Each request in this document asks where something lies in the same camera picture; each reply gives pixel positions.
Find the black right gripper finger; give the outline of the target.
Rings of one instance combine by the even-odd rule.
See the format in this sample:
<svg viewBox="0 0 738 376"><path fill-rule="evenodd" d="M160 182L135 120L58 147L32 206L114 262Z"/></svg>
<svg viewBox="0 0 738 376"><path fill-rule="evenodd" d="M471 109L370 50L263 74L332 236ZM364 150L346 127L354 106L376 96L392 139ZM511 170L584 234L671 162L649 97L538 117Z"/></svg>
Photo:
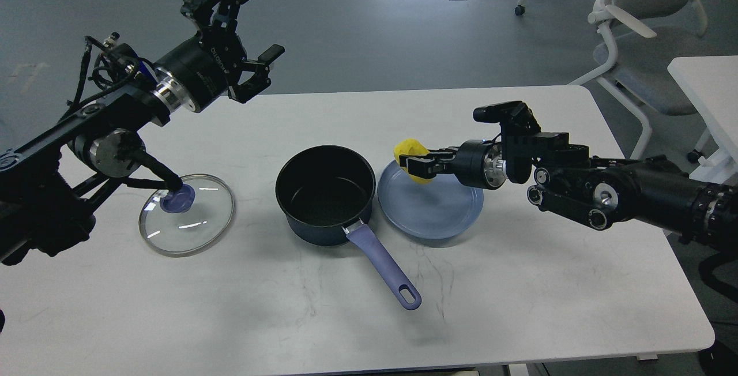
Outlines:
<svg viewBox="0 0 738 376"><path fill-rule="evenodd" d="M433 179L437 175L454 174L449 161L440 160L406 160L408 174L421 179Z"/></svg>
<svg viewBox="0 0 738 376"><path fill-rule="evenodd" d="M429 149L422 145L401 145L399 147L399 166L406 166L406 160L411 158L451 162L458 154L458 150L459 147L456 146Z"/></svg>

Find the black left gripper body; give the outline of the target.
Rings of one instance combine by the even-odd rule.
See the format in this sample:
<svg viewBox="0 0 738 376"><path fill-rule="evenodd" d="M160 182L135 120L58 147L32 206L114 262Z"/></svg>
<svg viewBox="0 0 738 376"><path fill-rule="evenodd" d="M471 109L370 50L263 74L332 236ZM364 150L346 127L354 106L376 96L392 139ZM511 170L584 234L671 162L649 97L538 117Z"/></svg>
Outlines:
<svg viewBox="0 0 738 376"><path fill-rule="evenodd" d="M200 113L216 98L237 99L240 64L246 56L237 35L220 35L213 40L193 36L155 62L161 80L168 77L180 86L179 103Z"/></svg>

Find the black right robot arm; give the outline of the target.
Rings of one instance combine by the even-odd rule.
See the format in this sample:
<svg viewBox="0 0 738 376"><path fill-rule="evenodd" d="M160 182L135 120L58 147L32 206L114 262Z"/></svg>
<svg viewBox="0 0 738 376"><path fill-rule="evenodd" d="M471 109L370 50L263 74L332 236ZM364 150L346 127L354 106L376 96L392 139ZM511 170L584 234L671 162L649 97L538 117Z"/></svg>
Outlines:
<svg viewBox="0 0 738 376"><path fill-rule="evenodd" d="M664 156L593 157L587 146L570 143L569 134L544 132L522 101L475 108L473 118L498 124L498 139L399 152L399 166L422 179L453 174L477 189L532 179L527 198L540 211L596 231L638 219L677 232L683 243L736 255L735 187L690 179Z"/></svg>

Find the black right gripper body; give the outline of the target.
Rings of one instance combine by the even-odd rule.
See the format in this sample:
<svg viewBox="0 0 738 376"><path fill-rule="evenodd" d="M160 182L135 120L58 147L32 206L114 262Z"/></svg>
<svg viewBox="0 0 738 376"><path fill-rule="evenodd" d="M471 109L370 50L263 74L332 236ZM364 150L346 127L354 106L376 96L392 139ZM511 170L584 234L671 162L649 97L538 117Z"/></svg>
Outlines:
<svg viewBox="0 0 738 376"><path fill-rule="evenodd" d="M461 144L453 159L453 174L461 184L475 189L496 190L507 181L502 146L491 140Z"/></svg>

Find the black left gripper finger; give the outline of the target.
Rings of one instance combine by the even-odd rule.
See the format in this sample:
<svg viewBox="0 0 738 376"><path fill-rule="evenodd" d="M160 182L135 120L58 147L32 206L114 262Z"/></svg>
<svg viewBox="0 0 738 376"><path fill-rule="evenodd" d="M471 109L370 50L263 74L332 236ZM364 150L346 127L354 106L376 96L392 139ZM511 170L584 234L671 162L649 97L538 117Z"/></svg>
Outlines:
<svg viewBox="0 0 738 376"><path fill-rule="evenodd" d="M229 67L229 99L245 104L270 87L271 65L284 53L285 48L282 45L274 44L255 60L247 59L245 54L237 55Z"/></svg>
<svg viewBox="0 0 738 376"><path fill-rule="evenodd" d="M181 14L193 22L205 47L228 43L236 37L240 6L250 0L183 0Z"/></svg>

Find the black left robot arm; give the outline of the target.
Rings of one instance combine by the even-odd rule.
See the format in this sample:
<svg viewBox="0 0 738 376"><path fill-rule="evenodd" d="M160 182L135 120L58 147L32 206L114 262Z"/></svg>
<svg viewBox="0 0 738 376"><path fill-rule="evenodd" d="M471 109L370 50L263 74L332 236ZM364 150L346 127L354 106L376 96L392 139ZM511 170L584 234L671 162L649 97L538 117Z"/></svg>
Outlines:
<svg viewBox="0 0 738 376"><path fill-rule="evenodd" d="M30 250L58 255L87 241L95 211L121 185L166 190L168 211L194 194L181 176L146 151L139 130L164 126L174 111L200 113L222 95L247 103L270 87L274 44L247 57L238 13L250 0L183 0L195 35L156 62L140 57L118 33L85 38L76 96L55 126L2 152L2 263Z"/></svg>

